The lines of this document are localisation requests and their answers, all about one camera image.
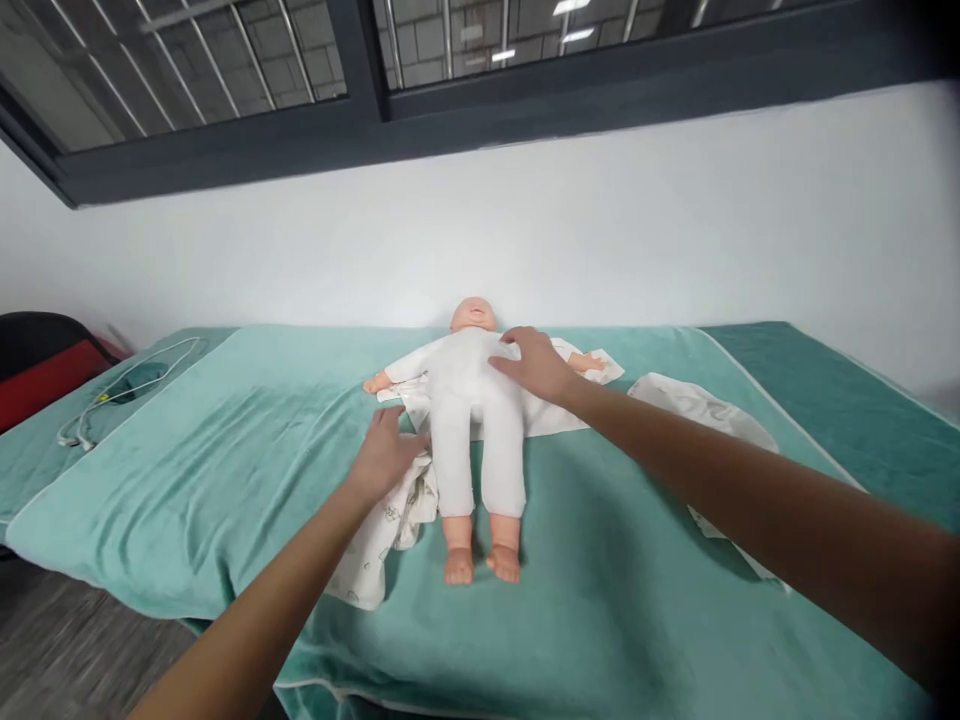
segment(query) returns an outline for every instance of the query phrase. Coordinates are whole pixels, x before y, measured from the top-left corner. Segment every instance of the bed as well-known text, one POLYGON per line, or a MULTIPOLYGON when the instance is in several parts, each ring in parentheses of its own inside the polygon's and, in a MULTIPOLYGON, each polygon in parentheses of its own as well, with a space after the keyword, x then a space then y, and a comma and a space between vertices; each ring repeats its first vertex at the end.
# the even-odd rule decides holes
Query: bed
MULTIPOLYGON (((360 382, 439 330, 257 326, 205 342, 163 389, 101 411, 92 453, 57 428, 137 357, 0 436, 0 532, 27 559, 135 610, 205 624, 342 480, 376 401, 360 382)), ((656 371, 751 413, 781 452, 950 530, 960 430, 785 323, 555 328, 603 348, 625 391, 656 371)), ((474 464, 479 448, 472 448, 474 464)), ((385 557, 364 612, 321 598, 276 691, 292 718, 894 717, 920 689, 728 543, 590 430, 526 445, 524 579, 442 584, 427 526, 385 557)), ((478 542, 489 547, 486 523, 478 542)))

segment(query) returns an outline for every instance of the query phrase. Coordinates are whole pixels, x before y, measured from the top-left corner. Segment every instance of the floor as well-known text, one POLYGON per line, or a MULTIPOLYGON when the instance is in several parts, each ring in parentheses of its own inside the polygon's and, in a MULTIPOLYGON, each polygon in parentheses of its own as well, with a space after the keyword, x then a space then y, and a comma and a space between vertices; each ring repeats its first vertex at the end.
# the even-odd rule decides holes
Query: floor
MULTIPOLYGON (((192 642, 102 590, 0 562, 0 720, 125 718, 192 642)), ((284 718, 271 696, 260 720, 284 718)))

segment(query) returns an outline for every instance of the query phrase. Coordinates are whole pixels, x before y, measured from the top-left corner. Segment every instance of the white cloth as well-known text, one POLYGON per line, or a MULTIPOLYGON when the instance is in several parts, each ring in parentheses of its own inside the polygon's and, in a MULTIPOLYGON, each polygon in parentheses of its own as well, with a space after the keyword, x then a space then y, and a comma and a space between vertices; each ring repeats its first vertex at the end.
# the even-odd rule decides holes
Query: white cloth
MULTIPOLYGON (((387 376, 398 384, 381 391, 377 398, 381 402, 403 400, 417 432, 429 430, 432 435, 439 498, 426 492, 418 494, 414 500, 418 512, 429 513, 438 503, 445 517, 473 512, 469 443, 484 440, 483 504, 491 513, 520 517, 526 503, 523 438, 587 427, 490 367, 487 358, 491 355, 519 357, 516 346, 504 345, 500 337, 499 333, 466 328, 424 345, 385 368, 387 376)), ((563 340, 553 343, 565 360, 573 352, 580 352, 563 340)), ((623 375, 623 368, 606 352, 593 354, 603 358, 606 366, 602 371, 588 371, 587 379, 606 384, 623 375)))
MULTIPOLYGON (((763 426, 735 405, 720 400, 699 385, 681 382, 668 378, 665 375, 649 373, 637 380, 627 391, 627 395, 637 400, 643 400, 658 408, 668 410, 674 415, 680 415, 726 435, 746 440, 764 450, 779 452, 777 442, 763 426)), ((692 507, 687 506, 700 531, 708 538, 726 540, 727 536, 714 527, 692 507)), ((743 555, 753 571, 764 580, 776 579, 776 575, 754 560, 750 555, 734 545, 743 555)))
POLYGON ((361 610, 374 610, 383 602, 385 592, 383 563, 391 547, 406 550, 419 534, 423 511, 411 512, 416 493, 433 482, 430 456, 423 452, 403 476, 403 480, 370 512, 340 559, 324 592, 361 610))
MULTIPOLYGON (((554 348, 556 348, 557 353, 559 353, 560 357, 564 360, 569 360, 570 355, 573 353, 583 354, 575 345, 571 345, 566 340, 551 338, 551 342, 554 348)), ((430 345, 425 345, 423 348, 420 348, 420 350, 428 347, 430 347, 430 345)), ((588 370, 585 372, 583 376, 587 380, 595 382, 598 385, 606 385, 623 377, 623 368, 620 367, 605 350, 591 350, 588 354, 602 359, 606 364, 603 370, 588 370)), ((519 354, 514 354, 513 357, 519 357, 519 354)), ((387 375, 393 378, 390 372, 387 372, 387 375)), ((556 435, 557 433, 569 432, 571 430, 584 430, 588 427, 588 425, 581 422, 576 415, 572 415, 561 407, 541 400, 526 390, 520 391, 520 399, 523 403, 524 437, 556 435)), ((407 408, 410 421, 413 423, 417 432, 426 432, 430 429, 430 395, 428 393, 428 380, 425 375, 419 375, 406 381, 397 381, 397 384, 378 392, 377 400, 380 402, 402 400, 407 408)), ((471 440, 483 440, 483 432, 482 423, 471 423, 471 440)))

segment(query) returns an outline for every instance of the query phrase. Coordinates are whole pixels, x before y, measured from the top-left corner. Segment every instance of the baby doll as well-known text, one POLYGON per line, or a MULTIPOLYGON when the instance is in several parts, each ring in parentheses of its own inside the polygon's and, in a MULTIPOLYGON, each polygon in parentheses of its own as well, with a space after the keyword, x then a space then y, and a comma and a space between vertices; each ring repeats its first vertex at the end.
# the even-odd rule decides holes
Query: baby doll
MULTIPOLYGON (((515 357, 500 342, 490 303, 471 297, 457 306, 450 335, 414 350, 363 384, 368 393, 377 393, 427 373, 433 464, 448 551, 444 579, 450 585, 473 582, 471 421, 483 423, 480 482, 493 539, 487 565, 502 580, 520 581, 520 517, 526 504, 521 390, 489 365, 492 355, 515 357)), ((579 353, 568 362, 578 372, 604 367, 602 360, 579 353)))

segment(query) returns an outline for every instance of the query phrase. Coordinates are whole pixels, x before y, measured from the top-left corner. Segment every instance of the cable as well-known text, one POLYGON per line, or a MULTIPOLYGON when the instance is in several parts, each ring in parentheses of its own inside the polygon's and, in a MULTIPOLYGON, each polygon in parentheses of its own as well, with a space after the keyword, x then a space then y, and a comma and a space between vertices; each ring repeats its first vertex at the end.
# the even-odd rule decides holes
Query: cable
POLYGON ((129 368, 127 368, 126 370, 124 370, 123 373, 122 373, 116 380, 114 380, 112 383, 110 383, 109 385, 107 385, 106 389, 105 389, 103 392, 97 393, 96 399, 95 399, 92 403, 90 403, 90 404, 86 407, 86 409, 84 409, 84 411, 83 411, 82 413, 80 413, 77 417, 73 418, 73 419, 70 420, 69 422, 65 423, 65 424, 57 431, 57 443, 58 443, 60 446, 62 446, 62 447, 76 447, 77 445, 83 445, 83 450, 84 450, 84 452, 90 452, 91 450, 93 450, 93 449, 97 446, 97 444, 96 444, 95 442, 93 442, 92 440, 90 440, 90 439, 86 436, 86 433, 85 433, 85 431, 84 431, 84 424, 85 424, 86 421, 87 421, 87 417, 88 417, 94 410, 96 410, 98 407, 100 407, 101 405, 105 405, 106 403, 108 403, 108 402, 110 402, 110 401, 112 401, 112 400, 116 400, 116 399, 119 398, 119 397, 123 397, 124 395, 129 395, 130 393, 135 393, 135 392, 137 392, 138 390, 143 390, 143 388, 145 388, 145 387, 150 387, 151 385, 155 385, 155 384, 157 384, 157 383, 160 383, 160 382, 163 382, 164 380, 166 380, 166 378, 170 375, 170 373, 172 373, 172 372, 177 368, 177 365, 179 365, 181 362, 183 362, 183 361, 187 358, 187 356, 190 355, 190 353, 193 352, 194 348, 196 348, 197 345, 198 345, 202 340, 203 340, 203 338, 201 338, 201 337, 189 337, 189 338, 186 338, 186 339, 184 339, 184 340, 181 340, 181 341, 178 342, 178 343, 174 343, 173 345, 170 345, 169 347, 165 347, 165 348, 163 348, 162 350, 157 350, 157 351, 156 351, 155 353, 153 353, 152 355, 148 355, 147 357, 145 357, 145 358, 143 358, 142 360, 138 361, 135 365, 132 365, 131 367, 129 367, 129 368), (186 351, 185 353, 183 353, 179 358, 177 358, 177 361, 176 361, 175 363, 173 363, 173 365, 171 365, 169 368, 167 368, 167 371, 166 371, 163 375, 161 375, 160 377, 154 378, 153 380, 149 380, 149 381, 147 381, 147 382, 145 382, 145 383, 142 383, 142 384, 140 384, 140 385, 137 385, 135 388, 130 388, 129 390, 124 390, 122 393, 117 393, 116 395, 111 395, 111 394, 110 394, 110 391, 114 388, 115 385, 117 385, 117 384, 118 384, 121 380, 123 380, 127 375, 129 375, 131 372, 133 372, 134 370, 136 370, 138 367, 140 367, 141 365, 143 365, 143 364, 144 364, 145 362, 147 362, 148 360, 152 360, 152 359, 155 358, 157 355, 162 355, 162 354, 165 353, 165 352, 169 352, 170 350, 174 350, 174 349, 180 347, 181 345, 186 345, 187 343, 191 343, 191 345, 190 345, 190 347, 187 349, 187 351, 186 351), (75 436, 70 437, 70 436, 68 436, 66 433, 67 433, 67 431, 68 431, 71 427, 73 427, 73 424, 74 424, 74 423, 76 423, 76 425, 77 425, 77 433, 76 433, 75 436))

